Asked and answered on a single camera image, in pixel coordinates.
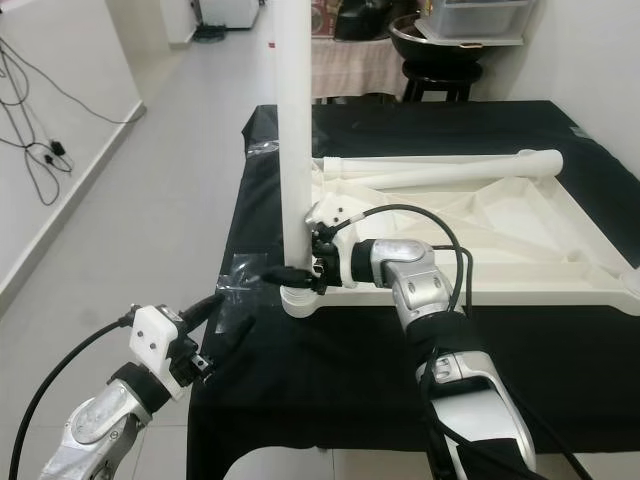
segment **clear tape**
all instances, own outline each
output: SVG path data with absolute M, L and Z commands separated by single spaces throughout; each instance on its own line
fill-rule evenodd
M 257 157 L 265 153 L 277 152 L 280 149 L 279 140 L 270 140 L 267 142 L 259 142 L 249 145 L 247 149 L 247 158 Z
M 262 280 L 268 267 L 267 253 L 236 253 L 228 275 L 218 277 L 216 291 L 225 296 L 220 309 L 216 333 L 224 333 L 254 315 L 261 306 L 276 306 L 280 294 L 276 285 Z

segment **white pipe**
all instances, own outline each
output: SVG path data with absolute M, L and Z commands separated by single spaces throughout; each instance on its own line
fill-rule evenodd
M 446 163 L 429 163 L 425 162 L 425 157 L 421 158 L 423 161 L 399 161 L 402 157 L 398 157 L 396 160 L 393 157 L 390 158 L 340 158 L 340 157 L 324 157 L 323 159 L 323 172 L 325 180 L 333 180 L 335 178 L 355 178 L 363 176 L 371 176 L 381 174 L 383 172 L 399 172 L 402 170 L 418 170 L 422 168 L 434 168 L 446 166 Z
M 562 165 L 562 154 L 557 150 L 527 151 L 503 159 L 354 178 L 349 180 L 349 183 L 384 189 L 443 185 L 503 177 L 540 178 L 559 174 L 562 171 Z
M 273 0 L 273 7 L 284 257 L 288 266 L 309 268 L 304 217 L 311 209 L 311 10 L 303 0 Z

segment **floor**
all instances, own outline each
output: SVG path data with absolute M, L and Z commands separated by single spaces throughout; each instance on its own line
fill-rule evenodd
M 240 131 L 256 105 L 275 103 L 271 16 L 267 7 L 253 31 L 184 52 L 147 117 L 0 321 L 0 385 L 9 386 L 0 389 L 0 478 L 26 402 L 70 348 L 133 302 L 181 308 L 214 289 L 244 164 Z M 131 359 L 127 339 L 124 330 L 110 334 L 54 383 L 29 430 L 20 478 L 37 478 L 69 413 Z M 185 477 L 188 403 L 171 403 L 157 414 L 117 479 Z M 604 463 L 625 464 L 632 472 L 637 462 L 630 458 Z M 541 464 L 555 479 L 574 478 L 557 457 L 542 457 Z M 241 459 L 227 478 L 430 476 L 419 453 L 269 448 Z

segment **black wire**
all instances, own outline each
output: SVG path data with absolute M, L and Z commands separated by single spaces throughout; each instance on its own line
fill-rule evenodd
M 7 43 L 7 41 L 2 37 L 0 37 L 0 44 L 4 45 L 11 53 L 13 53 L 13 55 L 15 55 L 27 67 L 29 67 L 32 70 L 35 70 L 36 72 L 38 72 L 45 80 L 47 80 L 62 95 L 67 97 L 69 100 L 71 100 L 71 101 L 77 103 L 78 105 L 80 105 L 82 108 L 84 108 L 91 115 L 93 115 L 95 117 L 98 117 L 98 118 L 104 120 L 105 122 L 108 122 L 108 123 L 111 123 L 111 124 L 114 124 L 114 125 L 127 125 L 127 124 L 130 124 L 130 123 L 136 123 L 138 120 L 140 120 L 145 115 L 144 112 L 143 112 L 142 114 L 138 115 L 136 118 L 132 118 L 131 120 L 125 120 L 125 121 L 112 120 L 109 117 L 105 117 L 104 115 L 102 115 L 102 114 L 96 112 L 95 110 L 92 110 L 91 108 L 89 108 L 85 103 L 83 103 L 78 98 L 74 97 L 70 93 L 67 93 L 65 90 L 63 90 L 49 75 L 47 75 L 45 72 L 43 72 L 40 68 L 36 67 L 32 63 L 29 63 L 27 60 L 25 60 L 24 57 L 22 57 L 18 52 L 16 52 L 14 50 L 14 48 L 11 45 L 9 45 Z
M 434 250 L 453 250 L 453 245 L 433 245 Z M 467 307 L 467 318 L 473 318 L 473 255 L 464 247 L 460 247 L 462 253 L 467 257 L 467 281 L 465 292 L 465 303 Z
M 406 210 L 408 212 L 419 213 L 420 215 L 423 215 L 431 219 L 433 222 L 435 222 L 440 228 L 442 228 L 442 230 L 444 230 L 444 232 L 449 237 L 449 240 L 451 241 L 451 245 L 453 246 L 453 251 L 456 253 L 456 282 L 453 287 L 453 292 L 451 293 L 451 299 L 449 300 L 449 308 L 448 308 L 448 311 L 453 312 L 456 308 L 456 305 L 458 304 L 458 299 L 460 298 L 460 291 L 462 290 L 462 277 L 463 277 L 463 271 L 464 271 L 464 265 L 462 262 L 462 250 L 461 250 L 462 247 L 460 247 L 460 242 L 458 242 L 458 239 L 456 238 L 455 233 L 453 233 L 453 230 L 451 230 L 449 225 L 447 225 L 444 222 L 444 220 L 442 220 L 436 214 L 431 213 L 430 211 L 425 210 L 424 208 L 415 207 L 413 205 L 404 205 L 400 203 L 394 203 L 390 205 L 383 205 L 381 207 L 371 208 L 365 212 L 362 212 L 359 218 L 356 218 L 356 219 L 350 218 L 336 225 L 335 227 L 333 227 L 333 231 L 338 232 L 343 228 L 353 223 L 359 222 L 365 217 L 370 217 L 371 215 L 375 215 L 376 213 L 389 212 L 393 210 Z
M 128 323 L 124 322 L 124 317 L 107 325 L 104 328 L 101 328 L 96 333 L 88 337 L 84 340 L 80 345 L 71 350 L 58 365 L 47 375 L 47 378 L 44 379 L 38 390 L 33 395 L 33 398 L 29 402 L 29 406 L 27 407 L 24 416 L 22 417 L 22 421 L 20 422 L 20 427 L 18 428 L 18 433 L 16 434 L 16 440 L 13 444 L 13 453 L 11 454 L 11 466 L 9 467 L 9 480 L 18 480 L 18 468 L 20 467 L 20 455 L 22 454 L 22 447 L 24 446 L 24 439 L 27 435 L 27 430 L 29 428 L 29 423 L 31 422 L 31 418 L 42 400 L 42 397 L 46 393 L 47 389 L 51 386 L 56 377 L 62 372 L 62 370 L 69 365 L 69 363 L 80 354 L 85 348 L 91 345 L 93 342 L 98 340 L 100 337 L 106 335 L 112 330 L 115 330 L 118 327 L 128 326 Z
M 53 149 L 49 145 L 44 144 L 42 142 L 33 142 L 31 145 L 29 145 L 29 148 L 33 147 L 34 145 L 38 145 L 38 146 L 44 148 L 45 150 L 48 150 L 53 159 L 57 158 L 66 167 L 66 168 L 62 168 L 62 167 L 59 167 L 58 165 L 56 165 L 55 163 L 50 163 L 49 165 L 51 165 L 53 168 L 55 168 L 59 172 L 63 172 L 63 173 L 71 173 L 73 171 L 73 167 L 71 166 L 71 164 L 69 162 L 67 162 L 67 160 L 65 160 L 63 157 L 61 157 L 59 155 L 56 155 L 55 152 L 53 151 Z
M 456 442 L 458 445 L 462 445 L 463 447 L 465 447 L 465 448 L 467 448 L 469 450 L 472 450 L 476 455 L 478 455 L 479 457 L 482 457 L 483 459 L 487 460 L 488 462 L 491 462 L 494 465 L 503 468 L 504 470 L 510 471 L 512 473 L 515 473 L 516 475 L 519 475 L 520 477 L 526 478 L 528 480 L 548 480 L 546 477 L 543 477 L 540 474 L 532 472 L 531 470 L 529 470 L 527 468 L 519 468 L 516 465 L 512 465 L 512 464 L 508 463 L 507 461 L 505 461 L 502 457 L 500 457 L 500 456 L 496 455 L 495 453 L 493 453 L 492 451 L 487 450 L 484 447 L 481 447 L 477 443 L 470 442 L 469 440 L 464 438 L 462 435 L 456 433 L 451 428 L 449 428 L 447 425 L 442 423 L 442 421 L 439 418 L 436 417 L 433 420 L 435 422 L 436 428 L 438 430 L 440 430 L 444 435 L 449 437 L 451 440 Z
M 24 93 L 22 94 L 22 98 L 20 98 L 20 95 L 17 94 L 18 101 L 16 103 L 5 102 L 5 105 L 9 107 L 17 107 L 18 105 L 22 105 L 27 99 L 27 97 L 29 96 L 29 92 L 31 91 L 31 82 L 29 82 L 29 77 L 27 76 L 27 73 L 24 71 L 24 69 L 20 66 L 20 64 L 18 64 L 18 62 L 16 62 L 13 58 L 7 55 L 7 53 L 4 51 L 4 48 L 2 48 L 2 45 L 0 45 L 0 55 L 2 56 L 2 64 L 4 65 L 4 70 L 2 71 L 3 75 L 1 75 L 0 77 L 11 79 L 11 72 L 9 71 L 9 65 L 7 64 L 7 59 L 9 59 L 9 61 L 22 74 L 22 78 L 24 78 L 25 89 L 24 89 Z
M 4 50 L 4 48 L 2 48 L 2 44 L 0 44 L 0 58 L 2 59 L 2 64 L 4 66 L 4 70 L 2 71 L 3 75 L 5 78 L 8 78 L 9 81 L 11 82 L 11 86 L 13 87 L 13 91 L 16 95 L 16 98 L 18 99 L 17 103 L 10 103 L 10 102 L 5 102 L 4 100 L 0 99 L 0 104 L 2 105 L 2 108 L 4 109 L 7 118 L 9 119 L 9 122 L 11 123 L 11 126 L 13 127 L 13 130 L 18 138 L 18 141 L 20 142 L 18 143 L 14 143 L 11 142 L 9 140 L 6 140 L 4 138 L 0 138 L 0 142 L 5 143 L 7 145 L 16 147 L 16 148 L 21 148 L 23 150 L 23 158 L 24 158 L 24 162 L 25 162 L 25 167 L 27 169 L 27 173 L 29 174 L 29 177 L 31 178 L 31 182 L 33 183 L 33 186 L 36 190 L 36 194 L 38 195 L 38 198 L 40 200 L 40 202 L 45 205 L 45 206 L 50 206 L 53 205 L 56 200 L 58 200 L 58 198 L 60 197 L 60 182 L 59 180 L 56 178 L 55 174 L 51 171 L 51 168 L 60 171 L 60 172 L 64 172 L 64 173 L 71 173 L 71 171 L 73 170 L 73 167 L 63 158 L 57 157 L 57 155 L 55 155 L 55 153 L 53 153 L 53 150 L 46 144 L 38 142 L 36 139 L 36 133 L 35 133 L 35 129 L 33 128 L 33 123 L 31 122 L 31 119 L 29 118 L 29 113 L 27 112 L 26 108 L 25 108 L 25 102 L 29 96 L 29 92 L 30 92 L 30 84 L 29 84 L 29 79 L 28 76 L 26 74 L 26 72 L 22 69 L 22 67 L 20 67 L 20 65 L 13 60 L 9 55 L 7 55 L 6 51 Z M 25 84 L 26 84 L 26 88 L 25 88 L 25 93 L 23 95 L 20 95 L 20 90 L 18 89 L 18 85 L 17 82 L 15 80 L 15 78 L 13 77 L 13 74 L 11 73 L 11 70 L 9 69 L 9 65 L 7 64 L 7 59 L 9 59 L 11 61 L 11 63 L 13 63 L 18 70 L 22 73 L 22 75 L 25 78 Z M 20 128 L 18 127 L 18 124 L 14 118 L 13 112 L 11 111 L 11 109 L 9 107 L 19 107 L 22 115 L 25 118 L 26 124 L 29 128 L 29 141 L 25 141 L 24 137 L 22 136 L 22 133 L 20 132 Z M 49 168 L 49 165 L 47 165 L 46 163 L 42 163 L 41 161 L 39 161 L 29 150 L 31 147 L 33 147 L 34 145 L 38 145 L 41 147 L 44 147 L 45 149 L 47 149 L 50 153 L 53 154 L 52 158 L 60 158 L 60 160 L 66 165 L 66 168 L 60 167 L 58 165 L 56 165 L 55 163 L 53 163 L 53 161 L 51 162 L 51 168 Z M 46 172 L 47 175 L 49 175 L 49 177 L 51 177 L 51 179 L 53 180 L 53 183 L 55 185 L 55 193 L 53 195 L 53 197 L 50 200 L 46 200 L 44 198 L 44 195 L 42 193 L 42 189 L 40 188 L 40 184 L 38 182 L 38 180 L 36 179 L 36 176 L 33 172 L 33 169 L 31 168 L 31 162 L 34 162 L 35 164 L 37 164 L 38 166 L 40 166 L 40 168 Z
M 44 199 L 44 195 L 42 194 L 42 190 L 40 188 L 40 184 L 36 180 L 36 177 L 35 177 L 35 175 L 33 173 L 33 170 L 31 169 L 31 165 L 29 164 L 29 160 L 30 159 L 33 162 L 35 162 L 38 165 L 40 165 L 40 167 L 42 167 L 42 169 L 45 172 L 47 172 L 47 174 L 53 179 L 53 182 L 54 182 L 54 185 L 55 185 L 55 194 L 53 195 L 53 198 L 51 200 L 45 200 Z M 36 189 L 36 193 L 38 194 L 38 198 L 40 199 L 40 202 L 42 202 L 42 204 L 45 207 L 49 207 L 49 206 L 53 205 L 56 202 L 56 200 L 58 200 L 58 198 L 60 197 L 60 182 L 58 181 L 58 179 L 56 178 L 54 173 L 49 169 L 49 166 L 46 163 L 42 163 L 36 157 L 34 157 L 33 154 L 29 151 L 28 148 L 24 149 L 24 163 L 25 163 L 25 166 L 27 167 L 27 172 L 29 172 L 29 176 L 31 177 L 31 181 L 33 183 L 33 186 Z
M 514 398 L 516 403 L 518 403 L 520 408 L 522 408 L 522 410 L 524 410 L 526 413 L 528 413 L 529 416 L 532 417 L 533 420 L 542 428 L 542 430 L 544 430 L 544 432 L 547 434 L 547 436 L 558 446 L 558 448 L 560 449 L 560 452 L 567 459 L 567 462 L 569 462 L 569 464 L 571 465 L 573 470 L 576 472 L 578 477 L 580 477 L 581 480 L 593 480 L 593 477 L 591 476 L 591 474 L 589 472 L 587 472 L 587 470 L 584 468 L 584 466 L 580 463 L 580 460 L 578 460 L 576 458 L 576 456 L 573 454 L 573 452 L 571 451 L 569 446 L 553 430 L 551 425 L 549 425 L 549 423 L 547 423 L 547 421 L 544 418 L 542 418 L 531 407 L 531 405 L 529 405 L 524 400 L 522 395 L 520 395 L 520 393 L 517 390 L 515 390 L 512 385 L 510 385 L 507 381 L 505 381 L 504 377 L 501 377 L 501 379 L 502 379 L 502 383 L 507 388 L 507 390 L 509 391 L 511 396 Z
M 469 450 L 473 451 L 476 455 L 484 458 L 485 460 L 493 463 L 494 465 L 508 472 L 515 473 L 516 475 L 519 475 L 522 478 L 526 478 L 528 480 L 547 480 L 542 475 L 532 472 L 531 470 L 519 468 L 515 465 L 512 465 L 506 462 L 500 456 L 497 456 L 493 452 L 486 450 L 485 448 L 481 447 L 476 443 L 470 442 L 469 440 L 464 438 L 462 435 L 460 435 L 459 433 L 455 432 L 450 427 L 442 423 L 442 421 L 438 418 L 438 415 L 435 409 L 433 408 L 433 405 L 430 403 L 431 400 L 429 398 L 429 391 L 434 381 L 432 371 L 438 359 L 438 352 L 439 352 L 439 349 L 436 346 L 427 360 L 426 368 L 421 378 L 421 387 L 422 387 L 421 394 L 423 396 L 423 399 L 426 402 L 429 402 L 429 404 L 426 406 L 427 415 L 425 419 L 425 421 L 428 422 L 428 426 L 430 426 L 431 428 L 435 428 L 436 430 L 439 430 L 440 433 L 442 433 L 443 435 L 446 435 L 451 440 L 456 442 L 458 445 L 462 445 L 463 447 L 468 448 Z
M 9 76 L 9 78 L 11 79 L 11 72 L 7 72 L 7 74 Z M 23 113 L 27 117 L 27 123 L 30 126 L 30 133 L 31 133 L 31 136 L 32 136 L 32 141 L 29 142 L 29 144 L 27 144 L 25 142 L 24 138 L 22 137 L 22 134 L 20 133 L 20 129 L 18 128 L 18 125 L 17 125 L 15 119 L 13 118 L 13 113 L 11 112 L 9 107 L 2 100 L 0 100 L 0 105 L 2 105 L 2 108 L 6 112 L 7 118 L 9 118 L 9 122 L 11 123 L 11 126 L 13 127 L 13 129 L 14 129 L 14 131 L 16 133 L 16 136 L 18 137 L 18 140 L 21 143 L 21 145 L 15 144 L 14 146 L 23 149 L 23 158 L 24 158 L 25 166 L 27 168 L 27 173 L 29 174 L 29 177 L 31 178 L 31 182 L 33 183 L 33 186 L 36 189 L 36 194 L 38 195 L 38 198 L 40 199 L 40 202 L 46 207 L 53 205 L 56 202 L 56 200 L 58 200 L 58 198 L 60 197 L 60 182 L 58 181 L 56 176 L 53 174 L 53 172 L 49 169 L 49 167 L 46 164 L 40 162 L 29 151 L 29 148 L 32 145 L 35 144 L 35 132 L 33 130 L 33 126 L 31 125 L 31 122 L 28 121 L 28 115 L 24 111 L 24 107 L 22 106 Z M 33 170 L 31 168 L 30 161 L 33 161 L 36 164 L 38 164 L 47 173 L 47 175 L 49 175 L 51 177 L 51 179 L 53 180 L 53 183 L 55 185 L 55 194 L 53 195 L 52 199 L 45 200 L 44 195 L 42 193 L 42 189 L 40 188 L 40 184 L 38 183 L 38 180 L 36 179 L 36 176 L 33 173 Z

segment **black tablecloth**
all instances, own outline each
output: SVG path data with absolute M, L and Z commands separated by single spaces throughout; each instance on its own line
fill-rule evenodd
M 629 262 L 640 264 L 640 183 L 550 102 L 327 105 L 314 107 L 313 118 L 316 157 L 556 148 L 565 160 L 561 183 Z M 256 109 L 244 135 L 226 282 L 236 254 L 283 261 L 275 107 Z M 221 316 L 253 311 L 256 325 L 207 385 L 194 386 L 190 480 L 222 478 L 237 458 L 265 446 L 423 449 L 422 406 L 393 309 L 333 307 L 296 320 L 282 310 L 277 290 L 247 292 L 233 292 Z M 575 451 L 640 450 L 636 318 L 606 306 L 474 312 L 502 375 Z M 205 353 L 220 321 L 209 321 Z M 553 451 L 525 420 L 537 449 Z

